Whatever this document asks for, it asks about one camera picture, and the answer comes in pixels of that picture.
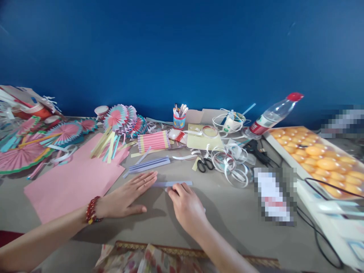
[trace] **red bead bracelet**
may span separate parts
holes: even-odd
[[[100,197],[97,196],[95,197],[94,199],[92,199],[90,201],[90,203],[88,204],[87,206],[87,211],[86,211],[86,222],[88,224],[92,224],[92,223],[97,223],[97,222],[101,222],[103,218],[99,219],[96,217],[96,211],[95,211],[95,206],[96,206],[96,203],[98,201]]]

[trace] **plastic bottle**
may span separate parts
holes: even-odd
[[[249,128],[244,129],[248,138],[260,139],[269,128],[283,120],[293,110],[296,102],[303,98],[303,95],[294,92],[280,102],[269,107]]]

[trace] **right hand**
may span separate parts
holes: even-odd
[[[173,189],[168,187],[167,192],[173,201],[178,222],[190,236],[195,238],[209,225],[200,199],[186,183],[176,183]]]

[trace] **straw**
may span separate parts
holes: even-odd
[[[252,104],[251,107],[249,107],[244,113],[242,113],[242,116],[244,116],[246,113],[248,113],[256,104]]]

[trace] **black scissors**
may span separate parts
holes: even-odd
[[[215,169],[215,167],[213,166],[212,164],[212,161],[211,159],[209,158],[203,158],[202,156],[198,156],[200,159],[197,161],[197,168],[200,172],[202,173],[205,173],[206,172],[206,167],[209,169],[209,170],[213,170]]]

